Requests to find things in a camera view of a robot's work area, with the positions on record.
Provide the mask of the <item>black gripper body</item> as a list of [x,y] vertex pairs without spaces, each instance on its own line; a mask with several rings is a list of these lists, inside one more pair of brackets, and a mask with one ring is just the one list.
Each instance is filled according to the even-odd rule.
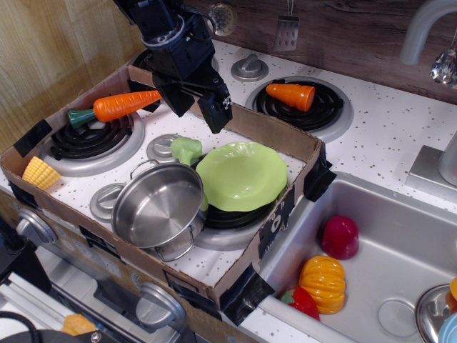
[[141,20],[141,40],[151,51],[146,64],[161,95],[229,94],[212,67],[215,49],[200,16],[146,17]]

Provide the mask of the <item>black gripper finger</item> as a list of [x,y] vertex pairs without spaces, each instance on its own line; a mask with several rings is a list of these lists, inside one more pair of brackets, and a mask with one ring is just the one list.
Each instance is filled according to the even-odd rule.
[[204,91],[198,105],[213,134],[218,134],[233,118],[231,96],[227,89]]
[[176,80],[161,73],[153,73],[152,79],[162,99],[177,116],[183,116],[194,104],[194,97],[186,94]]

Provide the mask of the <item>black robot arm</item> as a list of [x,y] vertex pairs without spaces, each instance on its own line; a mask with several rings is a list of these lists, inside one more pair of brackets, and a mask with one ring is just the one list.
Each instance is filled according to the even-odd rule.
[[178,116],[198,104],[212,133],[232,119],[227,85],[213,68],[213,35],[204,13],[182,1],[117,1],[116,5],[141,32],[149,50],[145,64],[164,101]]

